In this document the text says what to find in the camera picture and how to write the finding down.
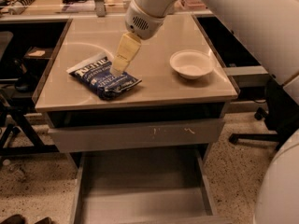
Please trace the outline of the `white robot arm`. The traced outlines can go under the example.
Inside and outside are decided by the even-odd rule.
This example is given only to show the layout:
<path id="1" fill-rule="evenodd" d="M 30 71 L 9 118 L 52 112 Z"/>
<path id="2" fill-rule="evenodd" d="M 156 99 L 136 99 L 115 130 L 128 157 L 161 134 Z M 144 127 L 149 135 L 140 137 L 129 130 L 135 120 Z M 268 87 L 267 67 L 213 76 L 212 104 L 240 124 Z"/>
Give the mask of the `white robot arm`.
<path id="1" fill-rule="evenodd" d="M 128 34 L 121 38 L 110 72 L 121 75 L 140 48 L 154 36 L 177 0 L 132 0 L 125 16 Z M 282 91 L 273 114 L 293 122 L 265 174 L 253 224 L 299 224 L 299 2 L 298 0 L 202 0 L 242 43 Z"/>

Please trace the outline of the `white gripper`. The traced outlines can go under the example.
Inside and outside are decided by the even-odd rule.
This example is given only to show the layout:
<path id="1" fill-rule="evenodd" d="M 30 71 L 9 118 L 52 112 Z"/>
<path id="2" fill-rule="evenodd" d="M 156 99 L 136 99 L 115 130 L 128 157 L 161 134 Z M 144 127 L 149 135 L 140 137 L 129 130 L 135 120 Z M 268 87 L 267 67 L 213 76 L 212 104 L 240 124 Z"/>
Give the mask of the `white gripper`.
<path id="1" fill-rule="evenodd" d="M 122 35 L 110 67 L 110 73 L 113 76 L 119 77 L 123 74 L 140 50 L 141 39 L 148 40 L 152 38 L 163 22 L 164 18 L 149 15 L 139 7 L 135 0 L 131 1 L 125 15 L 125 25 L 129 32 Z"/>

